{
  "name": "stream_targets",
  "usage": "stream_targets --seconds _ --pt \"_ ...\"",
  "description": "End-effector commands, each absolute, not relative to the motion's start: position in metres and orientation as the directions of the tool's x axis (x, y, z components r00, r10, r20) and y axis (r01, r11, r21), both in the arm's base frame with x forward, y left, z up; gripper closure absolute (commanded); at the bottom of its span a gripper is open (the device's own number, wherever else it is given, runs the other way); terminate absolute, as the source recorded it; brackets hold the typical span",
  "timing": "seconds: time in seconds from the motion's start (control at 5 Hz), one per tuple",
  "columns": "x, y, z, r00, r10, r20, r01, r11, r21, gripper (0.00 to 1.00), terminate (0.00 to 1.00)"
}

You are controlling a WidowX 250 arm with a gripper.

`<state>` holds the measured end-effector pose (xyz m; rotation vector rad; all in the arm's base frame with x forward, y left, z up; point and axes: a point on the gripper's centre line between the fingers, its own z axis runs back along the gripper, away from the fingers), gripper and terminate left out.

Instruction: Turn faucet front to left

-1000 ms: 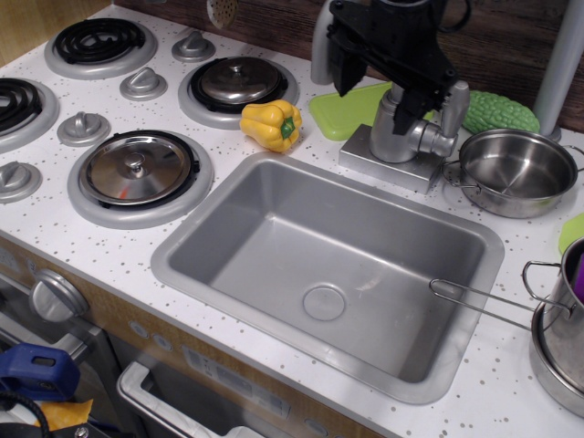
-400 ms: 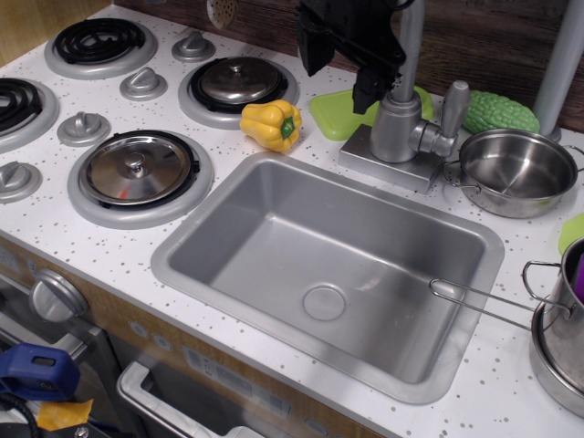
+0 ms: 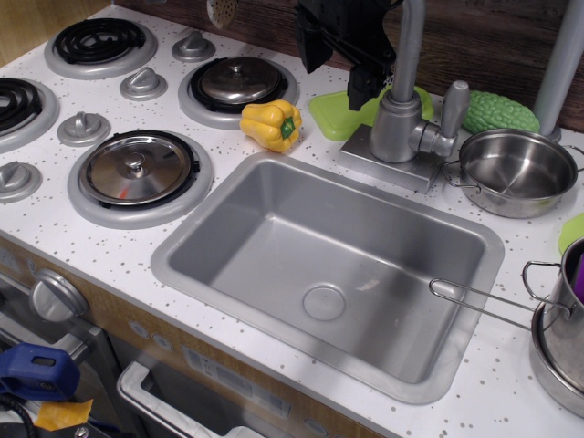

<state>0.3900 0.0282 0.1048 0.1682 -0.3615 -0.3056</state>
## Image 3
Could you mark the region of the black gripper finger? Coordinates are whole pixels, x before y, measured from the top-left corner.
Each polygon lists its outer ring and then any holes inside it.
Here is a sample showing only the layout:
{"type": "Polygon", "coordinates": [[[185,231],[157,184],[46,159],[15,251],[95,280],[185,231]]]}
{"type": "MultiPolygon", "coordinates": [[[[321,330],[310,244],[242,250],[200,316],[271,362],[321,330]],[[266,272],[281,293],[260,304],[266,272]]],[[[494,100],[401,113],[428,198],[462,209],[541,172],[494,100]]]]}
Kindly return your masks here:
{"type": "Polygon", "coordinates": [[[390,74],[363,65],[354,66],[349,73],[349,109],[361,110],[370,100],[376,99],[390,82],[390,74]]]}
{"type": "Polygon", "coordinates": [[[327,44],[322,29],[305,17],[297,18],[297,47],[307,73],[320,68],[332,56],[332,48],[327,44]]]}

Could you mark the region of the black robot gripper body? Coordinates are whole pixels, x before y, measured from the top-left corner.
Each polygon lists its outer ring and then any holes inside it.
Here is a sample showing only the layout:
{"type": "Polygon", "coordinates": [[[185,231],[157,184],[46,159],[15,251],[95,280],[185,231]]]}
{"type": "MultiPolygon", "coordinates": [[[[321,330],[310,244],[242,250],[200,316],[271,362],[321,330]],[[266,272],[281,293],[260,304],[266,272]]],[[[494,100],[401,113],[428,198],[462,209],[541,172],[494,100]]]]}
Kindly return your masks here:
{"type": "Polygon", "coordinates": [[[394,1],[299,1],[297,18],[318,25],[332,55],[337,53],[353,67],[367,66],[385,74],[391,74],[396,53],[387,38],[383,20],[396,7],[394,1]]]}

